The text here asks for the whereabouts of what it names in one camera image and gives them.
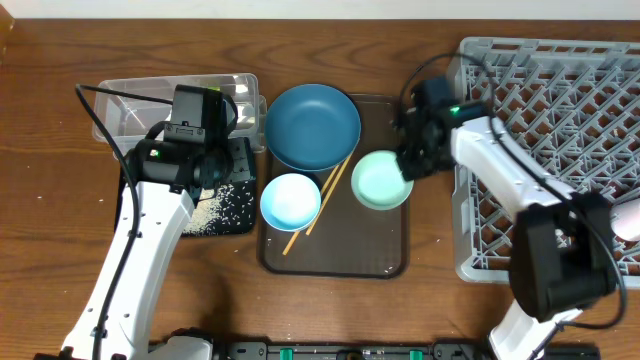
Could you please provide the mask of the pile of white rice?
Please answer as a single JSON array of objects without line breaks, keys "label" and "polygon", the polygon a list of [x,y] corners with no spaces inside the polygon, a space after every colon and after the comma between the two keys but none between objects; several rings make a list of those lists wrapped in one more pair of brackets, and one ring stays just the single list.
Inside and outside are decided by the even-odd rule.
[{"label": "pile of white rice", "polygon": [[250,232],[256,222],[256,189],[256,182],[251,180],[203,190],[182,235],[209,237]]}]

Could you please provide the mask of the mint green bowl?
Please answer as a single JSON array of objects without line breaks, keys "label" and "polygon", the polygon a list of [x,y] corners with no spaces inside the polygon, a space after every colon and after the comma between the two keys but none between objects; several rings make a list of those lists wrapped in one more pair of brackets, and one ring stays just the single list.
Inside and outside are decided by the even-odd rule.
[{"label": "mint green bowl", "polygon": [[386,211],[402,205],[411,194],[414,182],[404,179],[397,155],[377,150],[362,157],[353,169],[351,188],[365,207]]}]

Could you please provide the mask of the light blue bowl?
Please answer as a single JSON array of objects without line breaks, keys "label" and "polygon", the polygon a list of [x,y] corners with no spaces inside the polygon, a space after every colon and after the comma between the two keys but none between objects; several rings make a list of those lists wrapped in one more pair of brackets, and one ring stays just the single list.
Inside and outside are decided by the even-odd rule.
[{"label": "light blue bowl", "polygon": [[309,177],[289,173],[271,180],[260,198],[260,212],[266,223],[284,232],[307,228],[321,206],[320,189]]}]

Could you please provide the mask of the dark blue plate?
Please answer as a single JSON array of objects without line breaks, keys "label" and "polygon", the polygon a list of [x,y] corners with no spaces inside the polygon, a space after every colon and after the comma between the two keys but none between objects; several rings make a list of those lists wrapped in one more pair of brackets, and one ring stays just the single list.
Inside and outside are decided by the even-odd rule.
[{"label": "dark blue plate", "polygon": [[275,99],[264,135],[281,163],[319,172],[344,161],[355,150],[361,131],[359,110],[348,95],[328,85],[304,84]]}]

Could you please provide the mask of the small pink bowl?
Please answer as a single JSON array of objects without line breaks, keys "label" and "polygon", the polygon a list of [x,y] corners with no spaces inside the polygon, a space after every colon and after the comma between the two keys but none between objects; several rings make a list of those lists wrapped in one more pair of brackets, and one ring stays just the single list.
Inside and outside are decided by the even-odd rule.
[{"label": "small pink bowl", "polygon": [[611,226],[622,240],[638,242],[640,238],[640,199],[615,205],[611,210]]}]

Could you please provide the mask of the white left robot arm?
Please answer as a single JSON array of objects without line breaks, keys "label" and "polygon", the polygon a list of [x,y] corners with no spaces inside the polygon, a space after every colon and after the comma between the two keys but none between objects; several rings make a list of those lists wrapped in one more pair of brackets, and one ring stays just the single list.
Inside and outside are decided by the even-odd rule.
[{"label": "white left robot arm", "polygon": [[59,359],[220,359],[224,347],[197,328],[150,342],[151,325],[168,265],[200,196],[223,184],[254,178],[236,171],[251,153],[234,138],[239,111],[214,88],[178,85],[171,117],[153,125],[122,152],[93,109],[87,112],[120,164],[124,182],[114,236],[85,309],[66,336]]}]

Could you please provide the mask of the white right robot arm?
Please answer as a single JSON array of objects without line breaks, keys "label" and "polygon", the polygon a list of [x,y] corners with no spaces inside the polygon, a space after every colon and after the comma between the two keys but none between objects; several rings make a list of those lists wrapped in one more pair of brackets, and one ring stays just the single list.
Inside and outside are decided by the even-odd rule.
[{"label": "white right robot arm", "polygon": [[397,128],[397,163],[413,181],[464,166],[513,225],[508,281],[514,296],[488,337],[495,359],[539,359],[551,339],[601,298],[623,291],[609,205],[554,179],[506,132],[483,101],[454,97],[445,77],[409,83]]}]

